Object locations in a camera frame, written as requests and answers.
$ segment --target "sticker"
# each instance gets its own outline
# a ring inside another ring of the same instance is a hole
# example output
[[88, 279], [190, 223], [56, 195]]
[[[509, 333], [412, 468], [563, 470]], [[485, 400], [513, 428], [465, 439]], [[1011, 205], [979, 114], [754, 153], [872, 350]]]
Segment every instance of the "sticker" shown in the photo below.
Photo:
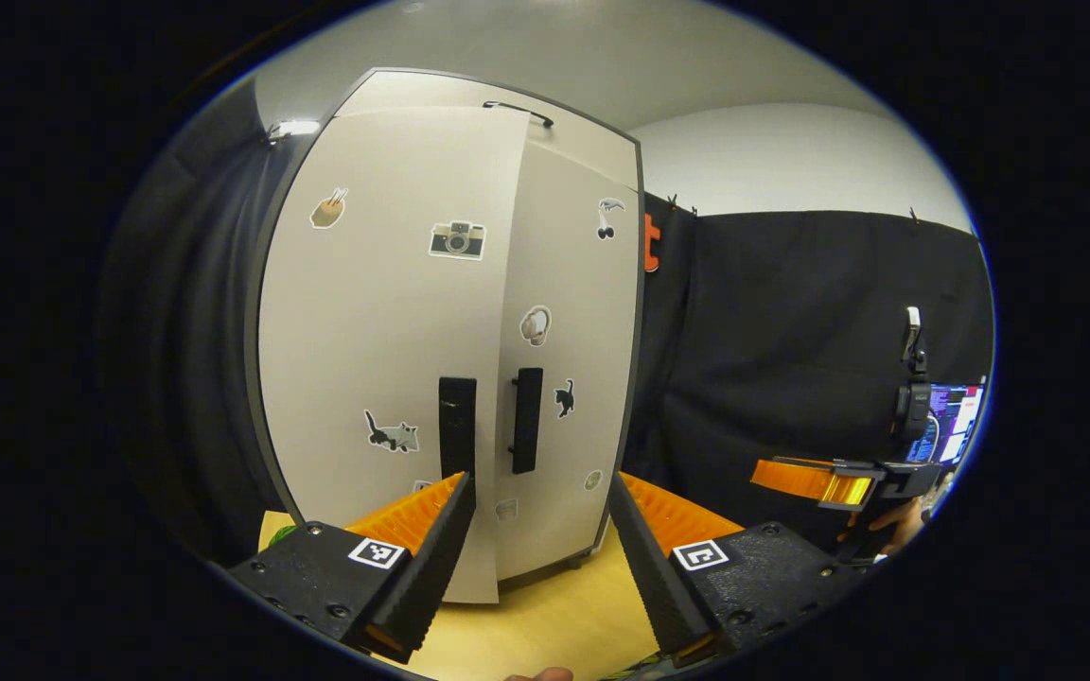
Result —
[[346, 210], [348, 204], [342, 199], [348, 194], [347, 189], [334, 189], [329, 197], [322, 198], [319, 206], [314, 208], [311, 216], [311, 226], [314, 229], [330, 229], [339, 221], [339, 216]]
[[405, 548], [395, 546], [395, 544], [386, 544], [385, 542], [377, 542], [377, 539], [364, 539], [360, 543], [359, 547], [352, 548], [348, 557], [356, 562], [371, 564], [373, 568], [388, 570], [393, 568], [393, 563], [398, 561], [398, 557], [402, 556], [402, 551], [405, 551]]
[[588, 474], [588, 478], [583, 481], [584, 490], [592, 491], [594, 488], [600, 487], [600, 482], [603, 478], [605, 478], [604, 471], [593, 470], [592, 473]]
[[645, 271], [658, 269], [658, 257], [650, 252], [650, 242], [658, 241], [662, 236], [662, 230], [654, 227], [654, 219], [650, 217], [650, 212], [645, 212]]
[[437, 258], [481, 260], [484, 245], [484, 227], [455, 219], [432, 228], [432, 246], [427, 247], [427, 254]]
[[625, 204], [619, 198], [601, 198], [600, 208], [596, 210], [596, 215], [600, 216], [600, 229], [596, 230], [596, 236], [601, 241], [605, 239], [611, 239], [617, 235], [614, 231], [614, 226], [608, 224], [608, 219], [605, 217], [605, 212], [617, 210], [625, 210]]
[[391, 452], [402, 449], [403, 452], [420, 451], [420, 427], [408, 426], [403, 421], [401, 426], [376, 427], [373, 414], [364, 410], [364, 418], [368, 419], [368, 445], [375, 448], [389, 448]]
[[688, 570], [688, 572], [704, 570], [705, 568], [710, 568], [710, 566], [722, 564], [723, 562], [730, 562], [726, 554], [722, 552], [722, 547], [718, 547], [713, 540], [685, 544], [683, 547], [675, 547], [675, 551], [676, 557], [679, 559], [679, 564], [685, 566], [685, 570]]
[[562, 408], [558, 418], [566, 418], [574, 411], [574, 380], [566, 379], [566, 388], [554, 389], [554, 404]]
[[524, 318], [520, 320], [520, 336], [533, 348], [541, 348], [545, 344], [545, 335], [548, 333], [549, 321], [554, 315], [549, 313], [545, 305], [536, 305], [528, 311]]
[[498, 519], [498, 522], [507, 522], [509, 520], [516, 520], [516, 516], [520, 514], [520, 500], [519, 499], [504, 499], [494, 506], [494, 516]]

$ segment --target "black curtain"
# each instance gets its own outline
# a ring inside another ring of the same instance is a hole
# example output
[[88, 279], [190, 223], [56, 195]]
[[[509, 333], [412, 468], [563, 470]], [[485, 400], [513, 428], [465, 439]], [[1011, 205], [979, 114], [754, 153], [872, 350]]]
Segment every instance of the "black curtain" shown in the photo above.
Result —
[[656, 197], [647, 211], [670, 258], [647, 275], [623, 470], [741, 525], [782, 521], [831, 550], [847, 513], [753, 486], [754, 462], [892, 451], [908, 305], [920, 306], [934, 382], [990, 374], [977, 238], [876, 212], [693, 217]]
[[238, 83], [147, 171], [105, 267], [99, 361], [121, 449], [155, 512], [218, 562], [252, 556], [265, 510], [283, 510], [251, 418], [243, 319], [256, 236], [307, 144], [271, 146], [254, 81]]

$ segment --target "white cabinet door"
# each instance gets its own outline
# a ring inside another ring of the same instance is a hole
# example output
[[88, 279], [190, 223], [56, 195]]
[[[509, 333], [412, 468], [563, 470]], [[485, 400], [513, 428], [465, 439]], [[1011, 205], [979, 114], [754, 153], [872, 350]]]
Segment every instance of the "white cabinet door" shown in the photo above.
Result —
[[[340, 117], [291, 183], [263, 279], [259, 377], [276, 460], [306, 520], [346, 526], [440, 479], [441, 376], [476, 379], [476, 502], [493, 508], [526, 129], [528, 113], [476, 107]], [[458, 220], [475, 226], [468, 251], [433, 252], [436, 226]], [[493, 513], [475, 513], [445, 598], [497, 603]]]
[[[641, 235], [635, 190], [524, 147], [498, 358], [500, 579], [597, 542], [627, 410]], [[511, 379], [531, 367], [544, 369], [535, 470], [514, 474]]]

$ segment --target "screw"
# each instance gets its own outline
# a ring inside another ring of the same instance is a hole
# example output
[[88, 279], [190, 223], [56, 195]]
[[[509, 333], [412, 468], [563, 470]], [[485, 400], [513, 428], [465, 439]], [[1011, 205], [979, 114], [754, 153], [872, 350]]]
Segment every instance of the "screw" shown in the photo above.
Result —
[[754, 617], [752, 612], [743, 611], [743, 609], [740, 609], [740, 611], [731, 612], [730, 617], [727, 619], [727, 622], [730, 624], [730, 627], [740, 627], [742, 624], [749, 623], [752, 617]]

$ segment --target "white wall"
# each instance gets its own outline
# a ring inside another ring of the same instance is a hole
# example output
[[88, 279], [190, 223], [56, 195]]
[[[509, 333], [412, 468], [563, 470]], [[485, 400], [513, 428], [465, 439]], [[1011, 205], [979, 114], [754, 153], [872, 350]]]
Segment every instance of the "white wall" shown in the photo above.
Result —
[[628, 131], [645, 190], [700, 215], [872, 211], [973, 232], [938, 160], [904, 125], [820, 104], [698, 111]]

